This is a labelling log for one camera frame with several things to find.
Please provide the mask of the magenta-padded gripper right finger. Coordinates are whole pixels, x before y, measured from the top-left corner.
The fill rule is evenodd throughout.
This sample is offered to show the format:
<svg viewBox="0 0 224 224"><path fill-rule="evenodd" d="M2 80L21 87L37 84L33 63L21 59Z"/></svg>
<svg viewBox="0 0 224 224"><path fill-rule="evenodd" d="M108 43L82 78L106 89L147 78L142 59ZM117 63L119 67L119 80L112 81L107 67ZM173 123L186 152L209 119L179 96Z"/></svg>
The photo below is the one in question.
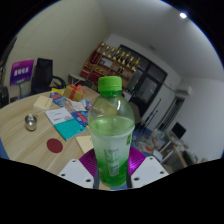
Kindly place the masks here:
<svg viewBox="0 0 224 224"><path fill-rule="evenodd" d="M126 178L128 188L140 188L166 176L167 171L154 156L146 157L137 149L130 148Z"/></svg>

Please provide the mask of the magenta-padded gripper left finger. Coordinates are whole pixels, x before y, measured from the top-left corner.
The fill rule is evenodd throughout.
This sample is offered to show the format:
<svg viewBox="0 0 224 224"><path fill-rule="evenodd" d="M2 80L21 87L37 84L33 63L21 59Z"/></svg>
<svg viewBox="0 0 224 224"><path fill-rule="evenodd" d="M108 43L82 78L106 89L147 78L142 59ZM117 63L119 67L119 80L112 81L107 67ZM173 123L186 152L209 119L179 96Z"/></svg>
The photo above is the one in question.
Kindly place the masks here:
<svg viewBox="0 0 224 224"><path fill-rule="evenodd" d="M79 159L71 159L58 176L84 188L97 188L98 166L94 150Z"/></svg>

